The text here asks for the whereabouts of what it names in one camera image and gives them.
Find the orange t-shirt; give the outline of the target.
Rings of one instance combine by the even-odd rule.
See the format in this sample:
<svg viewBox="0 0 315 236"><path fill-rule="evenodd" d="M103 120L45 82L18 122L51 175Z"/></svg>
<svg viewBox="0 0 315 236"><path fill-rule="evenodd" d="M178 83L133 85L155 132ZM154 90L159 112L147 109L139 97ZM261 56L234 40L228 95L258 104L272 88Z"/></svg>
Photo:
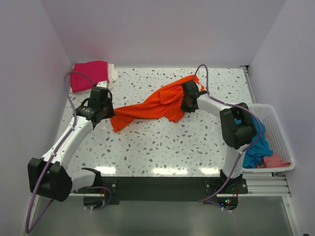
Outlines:
<svg viewBox="0 0 315 236"><path fill-rule="evenodd" d="M197 84L199 91L205 90L197 76L189 75L156 90L143 103L115 108L115 115L110 119L113 131L123 130L135 119L166 117L169 121L178 122L185 114L181 110L184 98L182 84L190 80Z"/></svg>

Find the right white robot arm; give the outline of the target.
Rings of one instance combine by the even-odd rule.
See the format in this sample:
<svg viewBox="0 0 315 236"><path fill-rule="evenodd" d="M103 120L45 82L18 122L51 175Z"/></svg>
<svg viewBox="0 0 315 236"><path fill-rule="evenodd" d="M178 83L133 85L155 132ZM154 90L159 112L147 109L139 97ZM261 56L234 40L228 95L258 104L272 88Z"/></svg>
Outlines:
<svg viewBox="0 0 315 236"><path fill-rule="evenodd" d="M247 104L230 104L209 96L206 91L200 91L194 81L182 84L184 97L181 110L193 113L200 109L220 120L222 138L227 145L225 163L221 173L225 175L219 181L219 187L224 193L231 193L242 174L244 152L257 135L257 130Z"/></svg>

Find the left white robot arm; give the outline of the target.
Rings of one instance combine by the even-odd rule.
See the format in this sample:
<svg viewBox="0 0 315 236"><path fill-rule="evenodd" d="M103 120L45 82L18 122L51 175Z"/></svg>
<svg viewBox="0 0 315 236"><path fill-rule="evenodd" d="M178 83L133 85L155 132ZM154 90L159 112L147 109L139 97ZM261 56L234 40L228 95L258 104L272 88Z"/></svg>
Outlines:
<svg viewBox="0 0 315 236"><path fill-rule="evenodd" d="M74 109L69 126L41 158L28 163L30 191L63 202L75 190L86 188L91 193L102 187L100 172L83 168L72 175L67 172L70 160L83 140L104 119L115 115L112 93L107 88L93 87L89 98Z"/></svg>

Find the folded white t-shirt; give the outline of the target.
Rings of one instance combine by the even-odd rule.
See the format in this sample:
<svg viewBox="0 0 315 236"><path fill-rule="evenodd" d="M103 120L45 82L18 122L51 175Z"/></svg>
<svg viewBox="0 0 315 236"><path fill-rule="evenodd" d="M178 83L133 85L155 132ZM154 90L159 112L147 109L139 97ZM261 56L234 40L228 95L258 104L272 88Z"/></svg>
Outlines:
<svg viewBox="0 0 315 236"><path fill-rule="evenodd" d="M109 83L109 89L112 89L114 86L114 83L116 82L118 77L118 71L114 67L114 64L108 63L108 83Z"/></svg>

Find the folded magenta t-shirt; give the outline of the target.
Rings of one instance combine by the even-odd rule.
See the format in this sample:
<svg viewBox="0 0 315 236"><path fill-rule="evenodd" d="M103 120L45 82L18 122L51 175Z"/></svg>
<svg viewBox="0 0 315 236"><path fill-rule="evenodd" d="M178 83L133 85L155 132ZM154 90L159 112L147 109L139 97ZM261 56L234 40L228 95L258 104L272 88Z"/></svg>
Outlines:
<svg viewBox="0 0 315 236"><path fill-rule="evenodd" d="M102 60L75 63L70 74L72 93L91 89L99 82L108 82L108 62Z"/></svg>

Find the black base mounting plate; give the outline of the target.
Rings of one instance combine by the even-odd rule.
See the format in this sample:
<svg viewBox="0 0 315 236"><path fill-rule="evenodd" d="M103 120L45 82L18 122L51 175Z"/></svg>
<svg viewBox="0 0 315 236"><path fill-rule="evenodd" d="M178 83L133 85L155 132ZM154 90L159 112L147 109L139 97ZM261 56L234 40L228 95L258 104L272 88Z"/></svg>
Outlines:
<svg viewBox="0 0 315 236"><path fill-rule="evenodd" d="M103 189L80 189L87 206L118 205L121 201L195 202L223 186L224 177L103 177Z"/></svg>

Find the teal t-shirt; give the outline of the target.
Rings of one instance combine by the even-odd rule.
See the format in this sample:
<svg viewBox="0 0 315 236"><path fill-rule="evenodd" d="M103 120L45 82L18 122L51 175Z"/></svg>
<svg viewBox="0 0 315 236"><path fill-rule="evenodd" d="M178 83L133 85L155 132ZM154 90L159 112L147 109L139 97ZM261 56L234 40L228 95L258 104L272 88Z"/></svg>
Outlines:
<svg viewBox="0 0 315 236"><path fill-rule="evenodd" d="M253 137L252 145L245 153L242 167L245 169L259 168L263 166L263 159L266 156L272 156L273 151L270 149L269 143L265 138L266 129L262 122L257 123L255 118L252 118L257 134Z"/></svg>

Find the white plastic laundry basket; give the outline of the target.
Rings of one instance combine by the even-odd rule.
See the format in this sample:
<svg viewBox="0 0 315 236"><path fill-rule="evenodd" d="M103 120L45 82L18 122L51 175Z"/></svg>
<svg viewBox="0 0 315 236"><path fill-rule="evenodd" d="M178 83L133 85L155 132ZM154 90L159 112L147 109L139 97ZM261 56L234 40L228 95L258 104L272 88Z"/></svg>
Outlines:
<svg viewBox="0 0 315 236"><path fill-rule="evenodd" d="M271 172L285 172L291 171L295 168L294 156L291 151L289 142L285 136L283 127L280 123L279 117L275 109L266 104L249 104L251 112L260 119L265 126L267 132L267 141L269 142L271 150L277 154L282 161L289 163L284 167L272 167L272 168L243 168L245 173L271 173Z"/></svg>

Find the pink t-shirt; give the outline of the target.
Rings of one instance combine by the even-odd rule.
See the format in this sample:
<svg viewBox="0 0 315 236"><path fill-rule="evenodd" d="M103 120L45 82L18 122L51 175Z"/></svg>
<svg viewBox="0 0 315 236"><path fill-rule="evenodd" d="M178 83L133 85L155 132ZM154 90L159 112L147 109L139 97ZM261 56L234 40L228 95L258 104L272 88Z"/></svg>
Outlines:
<svg viewBox="0 0 315 236"><path fill-rule="evenodd" d="M290 162L284 161L270 148L268 142L268 133L261 134L260 139L254 146L254 161L256 168L281 168L291 165Z"/></svg>

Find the aluminium frame rail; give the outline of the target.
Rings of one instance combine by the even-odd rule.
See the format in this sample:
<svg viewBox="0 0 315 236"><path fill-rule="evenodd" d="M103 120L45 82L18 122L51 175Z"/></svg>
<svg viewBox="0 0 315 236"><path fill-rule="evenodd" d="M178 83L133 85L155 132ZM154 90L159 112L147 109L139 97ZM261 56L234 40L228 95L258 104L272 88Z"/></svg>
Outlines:
<svg viewBox="0 0 315 236"><path fill-rule="evenodd" d="M245 173L248 195L256 197L290 197L286 177L273 173Z"/></svg>

